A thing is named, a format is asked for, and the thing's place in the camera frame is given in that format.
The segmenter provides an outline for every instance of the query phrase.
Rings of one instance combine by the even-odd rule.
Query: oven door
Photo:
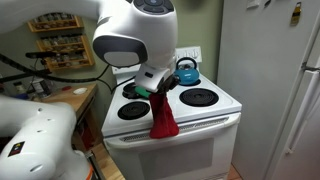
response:
[[[224,179],[230,168],[240,113],[179,124],[175,137],[137,132],[104,139],[127,180]]]

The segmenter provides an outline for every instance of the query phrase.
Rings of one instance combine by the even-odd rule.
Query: white refrigerator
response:
[[[217,84],[243,105],[232,163],[244,180],[320,179],[320,0],[267,1],[224,1]]]

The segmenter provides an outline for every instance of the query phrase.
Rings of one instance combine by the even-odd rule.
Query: floor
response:
[[[102,144],[93,147],[92,151],[107,180],[125,180]],[[242,180],[239,173],[232,165],[230,167],[228,180]]]

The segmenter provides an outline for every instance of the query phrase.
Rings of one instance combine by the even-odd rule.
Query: white stove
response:
[[[238,101],[234,100],[206,77],[200,75],[200,81],[201,83],[196,86],[178,85],[175,89],[168,92],[167,97],[169,105],[178,125],[183,122],[194,121],[196,119],[215,117],[241,111],[241,104]],[[102,127],[104,137],[146,130],[150,129],[153,125],[151,110],[147,115],[134,120],[124,120],[118,116],[119,109],[128,103],[139,101],[150,104],[149,100],[142,98],[128,99],[122,95],[123,87],[131,82],[133,81],[119,86],[114,93],[109,112]],[[180,94],[186,90],[194,88],[208,89],[215,92],[219,98],[218,102],[207,107],[194,107],[181,102],[179,98]]]
[[[199,54],[196,61],[201,62],[200,47],[187,48],[181,54]],[[138,67],[132,67],[113,69],[113,72],[120,83],[132,77],[137,70]],[[162,139],[149,137],[153,126],[149,100],[128,99],[123,96],[123,88],[133,81],[117,88],[102,133],[104,143],[125,179],[227,179],[241,116],[241,104],[203,75],[200,75],[200,81],[195,86],[178,85],[167,93],[174,119],[179,126],[179,134]],[[209,95],[198,93],[199,89],[209,92]],[[182,102],[181,94],[185,95],[185,92],[189,93],[191,90],[195,92],[189,94],[193,99],[200,98],[213,104],[202,106],[196,103],[195,107]],[[129,118],[130,120],[126,120],[127,117],[123,115],[119,117],[120,109],[120,112],[125,111],[124,106],[137,103],[143,105],[130,108],[135,108],[134,111],[150,108],[149,111],[144,111],[144,116]]]

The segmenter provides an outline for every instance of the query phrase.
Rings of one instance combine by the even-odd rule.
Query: kettle handle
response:
[[[190,57],[183,57],[183,58],[181,58],[181,59],[179,59],[179,60],[177,61],[176,70],[179,69],[179,63],[180,63],[181,61],[185,61],[185,60],[190,60],[190,61],[192,61],[193,64],[194,64],[194,69],[197,69],[197,62],[196,62],[194,59],[192,59],[192,58],[190,58]]]

